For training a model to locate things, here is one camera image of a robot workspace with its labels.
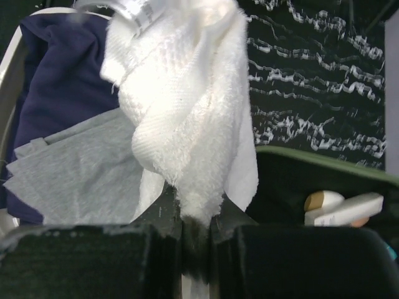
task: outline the clothing pile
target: clothing pile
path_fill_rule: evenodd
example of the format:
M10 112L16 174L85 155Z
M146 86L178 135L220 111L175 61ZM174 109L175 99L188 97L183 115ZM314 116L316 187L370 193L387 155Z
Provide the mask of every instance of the clothing pile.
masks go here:
M126 224L165 183L181 216L205 227L224 193L245 210L257 164L238 5L169 7L137 39L118 14L108 32L100 16L66 17L21 25L32 70L6 166L9 213L23 224Z

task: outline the gray fabric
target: gray fabric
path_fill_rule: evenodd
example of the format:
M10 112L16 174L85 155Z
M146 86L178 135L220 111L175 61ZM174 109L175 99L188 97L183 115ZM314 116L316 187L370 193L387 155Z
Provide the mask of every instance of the gray fabric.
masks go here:
M45 224L124 224L138 204L142 167L134 127L119 110L104 113L17 152L5 185L44 215Z
M100 126L103 123L106 123L118 117L123 117L122 111L120 109L111 110L109 112L100 114L99 116L93 117L89 120L83 121L82 123L79 123L73 126L72 128L69 128L68 130L64 130L56 134L53 134L47 138L34 139L30 143L27 143L26 145L22 145L16 148L14 152L17 158L21 159L41 149L43 146L51 145L58 141L67 139L68 137L77 135L81 132L84 132L96 126Z
M385 171L399 176L399 11L385 23Z

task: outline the lotion tube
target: lotion tube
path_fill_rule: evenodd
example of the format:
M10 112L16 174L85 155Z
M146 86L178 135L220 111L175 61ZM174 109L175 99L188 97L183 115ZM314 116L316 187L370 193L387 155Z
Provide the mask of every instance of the lotion tube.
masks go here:
M333 209L316 209L305 213L305 225L342 226L361 218L372 217L382 211L384 197L366 193L346 199Z

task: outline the wooden cap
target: wooden cap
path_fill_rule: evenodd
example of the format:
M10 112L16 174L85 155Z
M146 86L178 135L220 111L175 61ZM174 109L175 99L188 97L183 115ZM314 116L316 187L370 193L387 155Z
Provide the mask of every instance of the wooden cap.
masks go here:
M309 195L305 201L304 210L305 212L320 209L324 202L324 192L319 191Z

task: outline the navy blue cloth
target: navy blue cloth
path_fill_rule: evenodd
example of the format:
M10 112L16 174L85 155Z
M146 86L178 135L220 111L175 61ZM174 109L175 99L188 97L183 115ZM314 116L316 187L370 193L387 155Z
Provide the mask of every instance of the navy blue cloth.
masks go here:
M13 149L118 107L117 92L112 93L112 85L99 75L107 20L90 16L80 26L67 16L41 14L21 22L29 53ZM43 221L37 210L6 193L10 215L23 223Z
M7 179L6 166L7 163L9 163L12 160L12 154L14 153L14 142L18 128L19 115L21 113L21 109L22 109L22 101L18 100L14 109L14 118L12 119L11 122L10 131L8 132L9 138L7 141L6 155L4 157L5 163L0 163L2 164L2 168L0 169L0 209L7 208L7 200L6 200L7 192L6 188L2 186L2 182L6 181Z

